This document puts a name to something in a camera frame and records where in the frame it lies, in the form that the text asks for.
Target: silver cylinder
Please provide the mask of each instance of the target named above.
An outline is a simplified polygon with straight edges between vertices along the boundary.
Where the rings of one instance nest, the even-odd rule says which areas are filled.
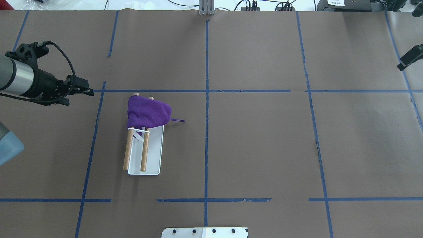
[[[15,77],[12,83],[3,91],[10,94],[22,95],[31,88],[34,82],[34,71],[31,66],[12,59],[16,65]]]

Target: white label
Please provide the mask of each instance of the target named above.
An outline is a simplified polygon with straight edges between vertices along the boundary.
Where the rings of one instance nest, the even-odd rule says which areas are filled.
[[[334,5],[334,6],[345,6],[343,0],[327,0],[327,4]]]

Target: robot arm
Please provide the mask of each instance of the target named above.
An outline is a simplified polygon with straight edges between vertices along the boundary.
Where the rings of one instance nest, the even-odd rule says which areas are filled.
[[[55,46],[68,61],[72,75],[66,80],[58,80],[52,74],[38,68],[38,58],[49,52],[47,45]],[[8,51],[5,56],[0,56],[0,96],[44,106],[52,104],[69,106],[69,99],[66,97],[73,94],[94,96],[88,81],[75,76],[69,58],[55,43],[21,44],[16,51]],[[23,149],[22,142],[0,122],[0,165]]]

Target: metal bracket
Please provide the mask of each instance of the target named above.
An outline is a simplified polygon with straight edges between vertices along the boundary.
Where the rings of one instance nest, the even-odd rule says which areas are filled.
[[[214,15],[214,0],[200,0],[200,15]]]
[[[248,238],[246,227],[165,228],[162,238]]]

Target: white plate with holes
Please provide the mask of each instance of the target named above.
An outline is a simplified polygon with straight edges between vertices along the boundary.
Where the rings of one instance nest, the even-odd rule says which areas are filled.
[[[246,227],[166,228],[162,238],[247,238]]]

